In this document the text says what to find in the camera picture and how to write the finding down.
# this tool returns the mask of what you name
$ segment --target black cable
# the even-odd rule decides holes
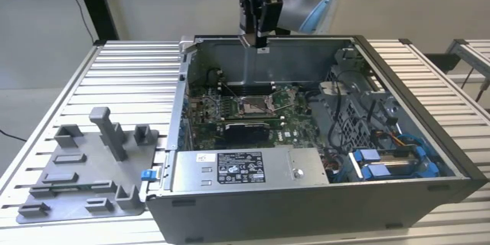
[[[465,79],[465,81],[462,82],[462,85],[461,85],[461,89],[463,89],[463,88],[465,88],[465,85],[466,85],[467,79],[469,79],[469,78],[470,78],[470,76],[471,76],[473,70],[475,70],[475,69],[474,69],[474,68],[471,68],[470,72],[467,73],[466,79]]]
[[[222,68],[219,67],[211,67],[207,71],[206,71],[206,80],[204,80],[204,85],[210,85],[208,82],[210,82],[210,73],[211,71],[219,71],[222,70]]]
[[[372,100],[371,106],[367,111],[367,121],[371,122],[371,116],[374,112],[374,107],[376,106],[376,100]]]
[[[92,33],[91,33],[91,30],[89,30],[89,27],[87,26],[87,22],[85,22],[85,17],[84,17],[84,12],[81,11],[81,6],[80,6],[80,3],[77,0],[76,1],[76,4],[77,4],[77,9],[80,10],[80,15],[81,15],[81,20],[84,22],[84,26],[85,26],[85,29],[87,29],[87,33],[89,34],[91,36],[91,40],[92,40],[92,43],[93,43],[93,36],[92,36]]]
[[[485,92],[485,90],[481,90],[481,91],[478,92],[478,96],[477,96],[475,102],[478,102],[478,101],[481,100],[481,97],[482,97],[482,95],[483,95],[483,92]]]
[[[338,87],[338,81],[335,83],[336,83],[336,107],[335,107],[334,123],[330,126],[327,138],[330,146],[342,154],[343,153],[342,148],[339,146],[335,146],[331,140],[331,134],[334,132],[334,128],[338,123],[338,118],[340,116],[340,105],[342,105],[342,95],[340,95],[340,88]]]
[[[23,142],[27,142],[28,140],[25,140],[25,139],[23,139],[23,138],[19,138],[17,136],[13,136],[13,135],[9,135],[8,133],[5,133],[5,131],[3,131],[1,129],[0,129],[0,133],[3,134],[3,135],[5,135],[7,137],[11,137],[11,138],[13,138],[13,139],[17,139],[17,140],[20,140],[20,141],[23,141]]]

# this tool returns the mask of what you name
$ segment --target cable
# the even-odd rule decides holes
[[[481,97],[482,97],[482,95],[483,95],[483,92],[485,92],[485,90],[481,90],[481,91],[478,92],[478,96],[477,96],[475,102],[478,102],[478,101],[481,100]]]
[[[7,137],[11,137],[11,138],[13,138],[13,139],[17,139],[17,140],[20,140],[20,141],[23,141],[23,142],[27,142],[28,140],[25,140],[25,139],[23,139],[23,138],[19,138],[17,136],[13,136],[13,135],[9,135],[8,133],[5,133],[5,131],[3,131],[1,129],[0,129],[0,133],[3,134],[3,135],[5,135]]]
[[[425,146],[425,142],[421,140],[421,138],[413,136],[411,134],[402,134],[397,136],[398,139],[403,137],[413,139],[414,141],[417,141],[417,143],[421,144],[421,146]]]
[[[207,71],[206,71],[206,80],[204,80],[204,85],[208,85],[210,82],[210,73],[211,71],[219,71],[222,70],[222,68],[219,67],[211,67]]]
[[[465,81],[462,82],[462,85],[461,85],[461,89],[463,89],[463,88],[465,88],[465,85],[466,85],[467,79],[469,79],[469,78],[470,78],[470,76],[471,76],[473,70],[475,70],[475,69],[474,69],[474,68],[471,68],[470,72],[467,73],[466,79],[465,79]]]
[[[84,12],[81,11],[81,6],[80,6],[80,3],[77,0],[76,1],[76,4],[77,4],[77,9],[80,10],[80,15],[81,15],[81,20],[84,22],[84,26],[85,26],[85,29],[87,29],[87,33],[89,34],[91,36],[91,40],[92,40],[92,43],[93,43],[93,36],[92,36],[92,33],[91,33],[91,30],[89,30],[89,27],[87,26],[87,22],[85,22],[85,17],[84,17]]]
[[[334,123],[331,124],[330,126],[330,129],[328,129],[328,134],[327,134],[327,139],[328,139],[328,144],[330,146],[339,152],[342,153],[342,148],[340,146],[335,146],[334,145],[334,142],[331,141],[331,134],[334,132],[334,128],[335,128],[335,125],[338,123],[338,117],[340,115],[340,104],[342,104],[342,95],[340,95],[340,88],[338,87],[338,81],[335,82],[336,83],[336,107],[335,107],[335,116],[334,116]]]
[[[367,121],[371,122],[371,116],[372,116],[372,112],[374,112],[374,107],[376,106],[376,100],[372,100],[371,106],[368,108],[367,111]]]
[[[394,139],[397,141],[397,143],[399,143],[402,146],[406,146],[406,144],[395,137],[395,135],[393,135],[391,133],[389,133],[391,139]]]

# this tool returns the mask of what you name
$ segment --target warning label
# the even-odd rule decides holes
[[[264,183],[262,152],[218,153],[220,184]]]

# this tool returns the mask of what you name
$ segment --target metal frame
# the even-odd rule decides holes
[[[455,88],[455,84],[413,45],[403,45],[398,40],[370,40],[368,43],[485,176],[490,178],[490,123],[474,101]],[[87,244],[164,243],[150,212],[136,217],[24,226],[15,222],[15,217],[16,204],[23,203],[27,198],[27,188],[23,186],[35,183],[39,168],[44,167],[49,153],[55,149],[53,128],[60,122],[79,123],[84,107],[103,103],[96,103],[95,100],[112,101],[113,110],[117,110],[113,115],[123,118],[123,127],[152,120],[154,123],[150,123],[155,129],[168,130],[168,125],[163,122],[171,112],[166,106],[171,108],[171,104],[166,102],[166,98],[155,96],[155,91],[166,91],[168,85],[172,86],[175,83],[175,74],[168,76],[162,67],[164,64],[179,62],[178,54],[178,43],[167,42],[120,41],[108,42],[104,47],[92,48],[15,162],[0,178],[3,190],[0,205],[4,206],[0,208],[1,241],[17,244],[31,242],[57,244],[65,243],[68,236],[75,236],[77,242]],[[101,76],[96,71],[107,71],[107,74]],[[379,89],[383,89],[379,81],[374,80],[374,82]],[[125,94],[116,92],[120,91],[120,87],[115,85],[120,84],[129,89]],[[95,126],[85,125],[83,128],[91,130]],[[164,145],[166,137],[160,137],[155,163],[164,162],[166,156],[162,154]],[[254,240],[232,244],[389,245],[403,242],[406,245],[449,245],[470,241],[485,244],[490,239],[489,218],[490,185],[487,184],[461,203],[437,207],[409,229],[307,236],[299,239]]]
[[[457,54],[490,79],[490,40],[454,40],[446,53]]]

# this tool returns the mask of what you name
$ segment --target blue drive bracket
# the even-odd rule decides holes
[[[362,176],[368,180],[379,180],[391,176],[387,167],[383,164],[367,165],[360,169]]]
[[[356,162],[379,162],[382,160],[378,150],[375,149],[358,149],[354,152],[354,158]]]

